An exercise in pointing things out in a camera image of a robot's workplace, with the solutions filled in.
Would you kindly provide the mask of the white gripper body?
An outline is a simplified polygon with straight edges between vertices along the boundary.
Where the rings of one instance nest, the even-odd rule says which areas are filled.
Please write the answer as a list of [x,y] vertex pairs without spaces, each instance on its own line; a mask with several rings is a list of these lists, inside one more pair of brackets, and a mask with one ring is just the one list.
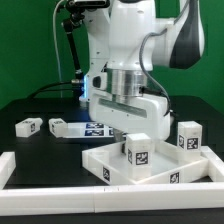
[[143,91],[141,71],[109,71],[89,77],[89,115],[125,133],[145,133],[156,140],[170,134],[170,114],[165,97]]

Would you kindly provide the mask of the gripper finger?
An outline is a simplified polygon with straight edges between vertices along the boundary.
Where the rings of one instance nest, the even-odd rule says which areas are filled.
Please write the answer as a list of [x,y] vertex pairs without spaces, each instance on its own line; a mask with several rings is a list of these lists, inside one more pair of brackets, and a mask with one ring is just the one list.
[[121,142],[121,152],[125,153],[125,138],[123,136],[123,132],[117,129],[113,130],[114,140],[116,142]]

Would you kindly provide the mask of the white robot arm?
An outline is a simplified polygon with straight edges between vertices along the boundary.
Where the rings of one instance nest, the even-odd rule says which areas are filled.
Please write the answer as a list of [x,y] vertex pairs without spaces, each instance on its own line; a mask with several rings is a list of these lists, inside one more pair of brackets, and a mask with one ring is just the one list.
[[154,66],[188,69],[204,51],[199,0],[179,0],[175,18],[156,16],[155,0],[113,0],[87,11],[92,120],[153,140],[170,135],[170,99],[152,76]]

